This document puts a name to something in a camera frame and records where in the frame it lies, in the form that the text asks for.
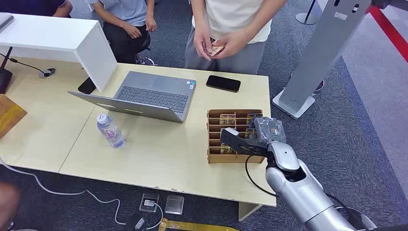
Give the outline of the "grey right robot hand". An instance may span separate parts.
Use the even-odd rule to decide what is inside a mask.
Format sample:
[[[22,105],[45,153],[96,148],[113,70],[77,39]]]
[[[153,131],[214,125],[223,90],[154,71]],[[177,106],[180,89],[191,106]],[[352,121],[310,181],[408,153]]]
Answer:
[[[273,141],[286,143],[282,122],[276,118],[260,115],[250,120],[249,128],[245,131],[245,138],[262,145],[268,145]]]

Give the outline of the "standing person's left hand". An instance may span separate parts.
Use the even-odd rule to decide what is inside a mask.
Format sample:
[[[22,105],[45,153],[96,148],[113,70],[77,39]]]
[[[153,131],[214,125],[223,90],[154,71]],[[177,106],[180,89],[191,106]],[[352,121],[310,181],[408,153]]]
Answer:
[[[231,57],[237,54],[243,47],[245,47],[250,41],[251,38],[248,39],[247,31],[240,30],[236,32],[232,32],[225,37],[216,40],[213,44],[215,46],[223,46],[223,50],[221,50],[218,54],[214,55],[213,58],[215,59],[222,59],[226,57]]]

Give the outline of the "standing person's right hand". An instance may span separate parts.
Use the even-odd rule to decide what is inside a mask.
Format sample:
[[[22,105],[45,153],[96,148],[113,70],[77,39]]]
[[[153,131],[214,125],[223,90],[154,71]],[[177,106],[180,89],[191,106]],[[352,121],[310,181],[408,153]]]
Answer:
[[[193,44],[199,56],[210,61],[210,53],[212,52],[212,43],[209,36],[209,29],[206,22],[195,24]]]

